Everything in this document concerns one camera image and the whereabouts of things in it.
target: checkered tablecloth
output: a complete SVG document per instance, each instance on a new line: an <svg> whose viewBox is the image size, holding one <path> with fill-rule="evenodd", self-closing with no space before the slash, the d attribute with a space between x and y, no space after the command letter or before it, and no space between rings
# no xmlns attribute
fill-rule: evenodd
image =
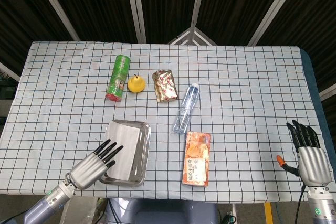
<svg viewBox="0 0 336 224"><path fill-rule="evenodd" d="M119 54L130 56L129 77L139 74L146 87L125 90L115 103L104 96ZM190 130L212 133L207 188L181 184L185 137L172 132L181 100L157 103L152 74L159 69L173 71L180 98L190 83L200 84ZM150 124L145 182L96 182L77 195L298 201L302 183L276 161L280 154L297 166L286 122L311 125L325 149L297 47L35 42L0 140L0 193L54 188L105 140L113 119ZM336 191L334 182L329 187Z"/></svg>

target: blue table edge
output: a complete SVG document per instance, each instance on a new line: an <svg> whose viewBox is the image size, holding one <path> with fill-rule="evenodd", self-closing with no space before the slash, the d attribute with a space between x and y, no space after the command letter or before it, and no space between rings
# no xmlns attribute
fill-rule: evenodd
<svg viewBox="0 0 336 224"><path fill-rule="evenodd" d="M309 55L303 49L300 49L302 65L304 75L306 76L306 81L310 93L311 100L313 102L317 119L319 120L320 129L322 131L322 137L324 139L324 144L326 146L326 150L328 153L329 161L333 171L336 169L336 152L334 149L334 145L332 143L332 138L330 135L330 131L327 124L327 119L324 115L319 90L317 88L315 74L313 70L313 66L311 64L311 60Z"/></svg>

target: plastic water bottle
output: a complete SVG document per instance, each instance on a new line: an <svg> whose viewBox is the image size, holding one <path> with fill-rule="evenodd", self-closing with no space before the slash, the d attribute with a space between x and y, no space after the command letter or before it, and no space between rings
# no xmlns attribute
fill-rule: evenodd
<svg viewBox="0 0 336 224"><path fill-rule="evenodd" d="M191 84L189 86L187 93L181 104L182 109L180 109L180 114L177 116L176 122L173 127L173 131L178 134L185 134L187 126L190 122L190 117L198 101L199 96L199 86L197 83Z"/></svg>

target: orange object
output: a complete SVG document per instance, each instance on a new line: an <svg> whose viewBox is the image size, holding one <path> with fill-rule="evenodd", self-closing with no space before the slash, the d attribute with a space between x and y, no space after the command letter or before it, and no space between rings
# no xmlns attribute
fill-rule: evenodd
<svg viewBox="0 0 336 224"><path fill-rule="evenodd" d="M186 137L182 183L208 186L211 135L189 131Z"/></svg>
<svg viewBox="0 0 336 224"><path fill-rule="evenodd" d="M286 162L284 161L284 159L280 155L277 155L277 161L278 161L280 167L283 167L286 164Z"/></svg>

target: robotic arm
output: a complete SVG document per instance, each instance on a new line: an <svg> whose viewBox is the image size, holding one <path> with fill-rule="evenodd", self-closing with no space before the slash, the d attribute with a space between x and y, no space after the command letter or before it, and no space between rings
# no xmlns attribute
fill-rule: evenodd
<svg viewBox="0 0 336 224"><path fill-rule="evenodd" d="M75 190L85 190L96 182L116 162L110 161L122 148L119 146L110 152L116 142L108 146L110 139L102 143L94 152L79 162L57 187L30 208L25 214L25 224L43 223L61 209L74 195Z"/></svg>
<svg viewBox="0 0 336 224"><path fill-rule="evenodd" d="M336 204L327 187L332 178L325 152L321 149L316 132L310 126L305 127L295 120L293 124L295 127L290 123L287 123L287 127L292 134L299 168L288 166L279 155L277 156L278 163L284 170L301 177L302 193L306 186L309 187L307 196L313 223L336 224Z"/></svg>

